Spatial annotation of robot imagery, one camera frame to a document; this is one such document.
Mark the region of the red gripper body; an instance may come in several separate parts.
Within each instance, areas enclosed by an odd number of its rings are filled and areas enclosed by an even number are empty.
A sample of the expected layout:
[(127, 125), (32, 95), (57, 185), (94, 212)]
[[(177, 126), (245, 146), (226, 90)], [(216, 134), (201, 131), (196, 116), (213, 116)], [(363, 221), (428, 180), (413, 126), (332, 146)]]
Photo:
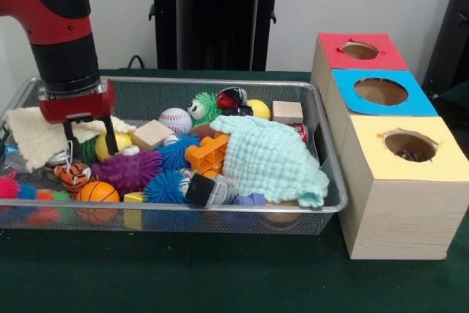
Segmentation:
[(52, 94), (41, 87), (38, 99), (43, 117), (51, 124), (92, 120), (109, 124), (116, 95), (111, 80), (102, 78), (96, 87), (71, 95)]

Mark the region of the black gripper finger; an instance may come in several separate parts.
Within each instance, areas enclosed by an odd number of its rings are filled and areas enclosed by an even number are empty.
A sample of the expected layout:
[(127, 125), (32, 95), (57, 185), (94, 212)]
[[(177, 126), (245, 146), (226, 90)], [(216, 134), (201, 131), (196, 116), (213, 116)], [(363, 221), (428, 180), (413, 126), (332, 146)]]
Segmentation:
[(108, 153), (110, 155), (115, 155), (119, 152), (119, 149), (117, 146), (117, 140), (114, 133), (114, 126), (111, 121), (111, 116), (102, 117), (101, 121), (106, 127), (106, 146), (108, 149)]
[(74, 136), (73, 127), (71, 122), (63, 123), (64, 133), (67, 142), (70, 144), (70, 155), (75, 160), (81, 159), (81, 145), (78, 139)]

